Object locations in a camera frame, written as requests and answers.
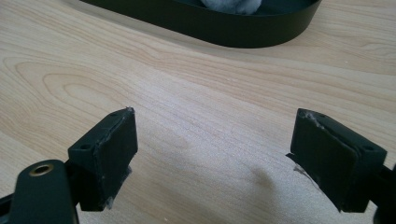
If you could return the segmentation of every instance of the metal screw hole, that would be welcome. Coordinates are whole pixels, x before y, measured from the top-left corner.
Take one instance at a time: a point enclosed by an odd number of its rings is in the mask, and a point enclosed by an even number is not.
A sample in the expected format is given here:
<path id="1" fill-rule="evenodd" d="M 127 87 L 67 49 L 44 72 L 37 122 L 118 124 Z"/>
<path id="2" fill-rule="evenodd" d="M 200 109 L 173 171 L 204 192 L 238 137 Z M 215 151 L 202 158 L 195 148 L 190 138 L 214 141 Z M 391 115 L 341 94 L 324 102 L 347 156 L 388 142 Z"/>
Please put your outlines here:
<path id="1" fill-rule="evenodd" d="M 47 173 L 51 172 L 52 170 L 53 170 L 52 164 L 39 165 L 35 169 L 31 170 L 29 175 L 30 176 L 46 175 Z"/>

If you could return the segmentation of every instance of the screw hole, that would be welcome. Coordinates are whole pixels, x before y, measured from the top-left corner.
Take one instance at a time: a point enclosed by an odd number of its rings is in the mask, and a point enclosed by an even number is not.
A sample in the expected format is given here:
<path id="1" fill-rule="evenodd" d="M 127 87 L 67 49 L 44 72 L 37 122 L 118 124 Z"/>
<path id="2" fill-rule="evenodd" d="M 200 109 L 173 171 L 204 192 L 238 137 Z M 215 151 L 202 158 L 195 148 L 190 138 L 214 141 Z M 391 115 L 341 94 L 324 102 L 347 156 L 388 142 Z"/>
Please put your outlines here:
<path id="1" fill-rule="evenodd" d="M 89 148 L 91 148 L 91 145 L 90 144 L 84 144 L 84 145 L 82 145 L 79 148 L 81 148 L 81 149 L 89 149 Z"/>
<path id="2" fill-rule="evenodd" d="M 35 169 L 31 170 L 29 175 L 30 176 L 46 175 L 47 173 L 51 172 L 52 170 L 53 170 L 52 164 L 39 165 Z"/>

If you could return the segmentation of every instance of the black oval dish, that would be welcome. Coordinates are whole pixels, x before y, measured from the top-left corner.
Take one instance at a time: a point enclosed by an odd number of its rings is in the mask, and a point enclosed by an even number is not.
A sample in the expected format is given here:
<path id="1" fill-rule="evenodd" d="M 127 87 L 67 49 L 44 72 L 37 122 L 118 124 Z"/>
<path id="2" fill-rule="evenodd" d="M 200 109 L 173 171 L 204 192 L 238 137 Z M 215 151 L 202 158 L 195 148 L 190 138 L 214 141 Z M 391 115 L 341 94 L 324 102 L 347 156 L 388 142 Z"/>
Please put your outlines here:
<path id="1" fill-rule="evenodd" d="M 262 0 L 253 15 L 207 9 L 200 0 L 80 0 L 122 15 L 231 48 L 264 48 L 302 33 L 321 0 Z"/>

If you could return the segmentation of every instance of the wood grain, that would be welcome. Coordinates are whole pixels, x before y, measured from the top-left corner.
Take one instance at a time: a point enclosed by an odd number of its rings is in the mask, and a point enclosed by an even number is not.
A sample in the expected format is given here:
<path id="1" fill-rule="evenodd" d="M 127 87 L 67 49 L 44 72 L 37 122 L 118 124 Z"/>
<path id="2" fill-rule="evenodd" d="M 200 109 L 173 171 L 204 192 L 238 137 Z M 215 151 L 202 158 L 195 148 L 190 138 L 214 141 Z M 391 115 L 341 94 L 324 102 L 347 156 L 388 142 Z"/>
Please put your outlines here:
<path id="1" fill-rule="evenodd" d="M 395 15 L 393 0 L 326 0 L 286 44 L 227 49 L 78 0 L 1 0 L 0 196 L 132 106 L 134 172 L 112 210 L 81 223 L 371 223 L 373 204 L 339 214 L 285 154 L 302 107 L 393 166 Z"/>

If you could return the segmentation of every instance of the black plastic part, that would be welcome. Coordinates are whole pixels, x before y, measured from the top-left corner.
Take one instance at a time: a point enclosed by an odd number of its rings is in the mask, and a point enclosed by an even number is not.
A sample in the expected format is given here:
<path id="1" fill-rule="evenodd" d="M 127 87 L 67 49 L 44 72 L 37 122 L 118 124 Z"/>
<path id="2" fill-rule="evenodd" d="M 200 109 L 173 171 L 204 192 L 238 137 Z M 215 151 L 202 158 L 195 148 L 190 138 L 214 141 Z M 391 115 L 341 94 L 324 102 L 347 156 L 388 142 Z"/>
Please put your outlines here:
<path id="1" fill-rule="evenodd" d="M 9 210 L 11 209 L 13 194 L 0 199 L 0 224 L 6 224 L 9 220 Z"/>
<path id="2" fill-rule="evenodd" d="M 68 149 L 66 163 L 74 194 L 83 211 L 110 206 L 131 173 L 129 162 L 137 152 L 134 110 L 109 114 Z"/>
<path id="3" fill-rule="evenodd" d="M 372 183 L 374 190 L 371 200 L 378 206 L 374 223 L 396 223 L 396 165 L 393 171 L 384 167 Z"/>
<path id="4" fill-rule="evenodd" d="M 41 161 L 19 174 L 9 223 L 78 223 L 62 161 Z"/>
<path id="5" fill-rule="evenodd" d="M 264 0 L 253 15 L 207 9 L 200 0 L 80 0 L 231 48 L 264 48 L 302 33 L 321 0 Z"/>
<path id="6" fill-rule="evenodd" d="M 387 151 L 325 115 L 299 109 L 288 156 L 344 212 L 364 212 Z"/>

